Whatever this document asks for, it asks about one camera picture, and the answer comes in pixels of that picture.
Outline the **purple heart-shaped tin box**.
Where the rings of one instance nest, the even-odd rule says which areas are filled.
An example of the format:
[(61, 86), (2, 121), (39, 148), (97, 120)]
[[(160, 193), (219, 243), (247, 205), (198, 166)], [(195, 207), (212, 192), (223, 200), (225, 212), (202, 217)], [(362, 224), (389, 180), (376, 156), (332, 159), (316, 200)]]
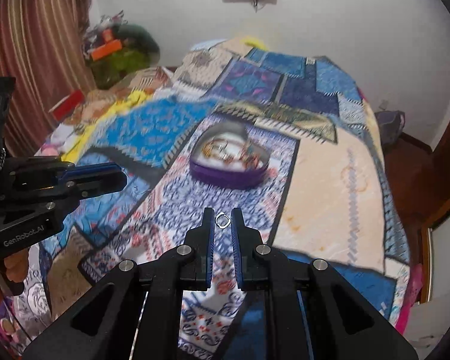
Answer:
[(189, 156), (191, 176), (224, 189), (252, 189), (265, 180), (271, 152), (254, 141), (244, 124), (223, 121), (208, 127)]

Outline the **yellow cloth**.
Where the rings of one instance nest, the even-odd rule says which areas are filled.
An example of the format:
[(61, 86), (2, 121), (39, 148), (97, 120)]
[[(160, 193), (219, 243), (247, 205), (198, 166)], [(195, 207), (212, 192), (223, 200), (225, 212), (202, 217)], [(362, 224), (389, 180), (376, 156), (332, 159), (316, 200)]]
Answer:
[(140, 107), (151, 99), (151, 94), (146, 94), (141, 90), (134, 90), (126, 99), (116, 101), (97, 122), (85, 127), (83, 134), (75, 140), (71, 149), (61, 156), (61, 160), (76, 164), (92, 143), (103, 135), (118, 116), (127, 115), (131, 110)]

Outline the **red flat box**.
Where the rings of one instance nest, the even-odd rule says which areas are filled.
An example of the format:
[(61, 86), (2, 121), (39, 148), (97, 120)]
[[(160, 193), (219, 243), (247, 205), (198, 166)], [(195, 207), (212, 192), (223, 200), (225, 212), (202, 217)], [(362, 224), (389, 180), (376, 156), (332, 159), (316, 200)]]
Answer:
[(73, 93), (63, 97), (50, 110), (49, 114), (57, 121), (62, 122), (66, 117), (70, 116), (74, 109), (80, 105), (85, 99), (84, 93), (77, 89)]

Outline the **green covered side table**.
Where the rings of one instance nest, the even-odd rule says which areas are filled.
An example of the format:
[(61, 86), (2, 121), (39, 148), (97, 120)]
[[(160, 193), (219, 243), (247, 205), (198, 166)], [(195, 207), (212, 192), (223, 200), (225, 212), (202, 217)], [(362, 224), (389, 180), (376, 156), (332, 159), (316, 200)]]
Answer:
[(124, 77), (140, 69), (150, 67), (150, 56), (134, 48), (123, 48), (97, 61), (91, 61), (91, 69), (98, 89), (110, 89)]

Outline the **orange box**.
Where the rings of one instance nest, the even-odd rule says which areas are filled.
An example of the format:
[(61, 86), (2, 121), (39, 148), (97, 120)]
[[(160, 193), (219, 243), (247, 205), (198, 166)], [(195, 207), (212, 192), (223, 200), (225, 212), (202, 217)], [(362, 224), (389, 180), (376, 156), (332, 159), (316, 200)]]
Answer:
[(121, 49), (122, 49), (122, 42), (119, 39), (114, 39), (113, 41), (107, 42), (102, 46), (92, 49), (91, 59), (93, 61), (97, 61)]

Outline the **red striped curtain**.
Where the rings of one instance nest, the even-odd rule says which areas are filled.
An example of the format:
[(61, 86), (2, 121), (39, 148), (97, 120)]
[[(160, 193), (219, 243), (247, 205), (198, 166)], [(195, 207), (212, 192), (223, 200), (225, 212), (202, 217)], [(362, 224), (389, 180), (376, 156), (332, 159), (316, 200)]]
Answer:
[(4, 141), (33, 155), (56, 127), (50, 109), (96, 87), (82, 53), (92, 0), (0, 0), (0, 77), (16, 80)]

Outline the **blue patchwork bedspread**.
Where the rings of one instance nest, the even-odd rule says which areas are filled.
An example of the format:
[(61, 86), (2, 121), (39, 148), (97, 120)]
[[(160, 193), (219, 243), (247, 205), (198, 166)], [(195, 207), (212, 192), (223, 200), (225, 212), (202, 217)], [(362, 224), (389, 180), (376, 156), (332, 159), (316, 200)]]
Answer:
[(32, 246), (24, 292), (0, 311), (22, 352), (123, 259), (147, 263), (215, 212), (211, 286), (184, 293), (178, 348), (197, 359), (258, 359), (263, 313), (236, 285), (230, 213), (264, 242), (325, 258), (396, 324), (410, 253), (385, 176), (376, 118), (354, 79), (326, 57), (243, 41), (190, 49), (88, 95), (41, 147), (79, 165), (115, 161), (118, 193), (80, 203), (64, 229)]

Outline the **dark bag on floor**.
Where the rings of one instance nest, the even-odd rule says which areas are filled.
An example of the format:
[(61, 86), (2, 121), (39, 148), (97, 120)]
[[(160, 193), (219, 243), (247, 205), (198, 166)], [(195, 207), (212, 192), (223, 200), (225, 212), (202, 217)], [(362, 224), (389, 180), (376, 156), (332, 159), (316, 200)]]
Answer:
[(375, 116), (382, 147), (393, 145), (405, 127), (405, 113), (403, 111), (379, 111), (375, 113)]

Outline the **yellow round object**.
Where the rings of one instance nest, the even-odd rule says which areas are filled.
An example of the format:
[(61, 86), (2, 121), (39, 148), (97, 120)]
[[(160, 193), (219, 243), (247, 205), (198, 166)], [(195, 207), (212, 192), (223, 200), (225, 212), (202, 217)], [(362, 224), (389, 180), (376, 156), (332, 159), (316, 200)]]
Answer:
[(260, 50), (268, 51), (269, 48), (266, 46), (266, 44), (255, 38), (255, 37), (243, 37), (241, 38), (241, 42), (247, 45), (247, 47), (257, 48)]

